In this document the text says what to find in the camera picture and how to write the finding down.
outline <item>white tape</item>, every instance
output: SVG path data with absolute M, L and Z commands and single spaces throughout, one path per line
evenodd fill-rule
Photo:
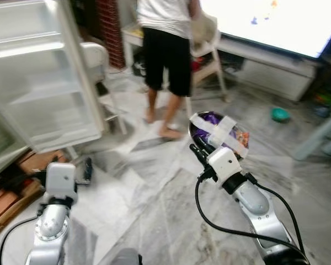
M 230 135 L 233 127 L 237 124 L 237 122 L 232 118 L 225 116 L 218 125 L 214 125 L 199 117 L 197 113 L 195 113 L 191 116 L 190 121 L 197 128 L 210 134 L 207 139 L 210 145 L 218 148 L 224 143 L 231 149 L 235 150 L 235 152 L 237 152 L 241 157 L 245 158 L 247 156 L 249 150 L 236 138 Z
M 231 149 L 235 150 L 241 157 L 245 158 L 249 152 L 249 150 L 237 139 L 235 139 L 232 135 L 228 135 L 223 142 L 230 147 Z
M 215 127 L 215 131 L 213 132 L 214 137 L 218 139 L 226 138 L 231 133 L 233 127 L 236 124 L 237 122 L 235 120 L 228 116 L 225 116 Z
M 213 134 L 215 131 L 215 125 L 204 120 L 197 113 L 191 116 L 190 121 L 194 124 L 197 128 L 207 131 L 209 134 Z

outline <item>bare foot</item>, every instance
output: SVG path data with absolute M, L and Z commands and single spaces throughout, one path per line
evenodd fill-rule
M 154 118 L 155 118 L 155 114 L 154 112 L 152 112 L 149 108 L 146 110 L 146 121 L 151 124 L 154 122 Z
M 179 139 L 183 137 L 183 134 L 180 131 L 172 130 L 169 128 L 162 128 L 159 130 L 158 135 L 163 138 L 169 139 Z

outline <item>television screen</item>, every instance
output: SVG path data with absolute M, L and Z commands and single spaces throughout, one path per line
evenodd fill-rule
M 331 0 L 201 0 L 220 32 L 318 58 L 331 38 Z

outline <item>black shorts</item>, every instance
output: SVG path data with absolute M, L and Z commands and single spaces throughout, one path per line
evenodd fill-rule
M 181 97 L 190 96 L 190 41 L 165 31 L 143 28 L 146 84 L 161 90 L 163 69 L 169 71 L 169 90 Z

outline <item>white shirt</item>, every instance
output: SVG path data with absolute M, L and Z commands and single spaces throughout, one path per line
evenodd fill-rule
M 190 0 L 138 0 L 138 22 L 142 27 L 190 39 L 189 2 Z

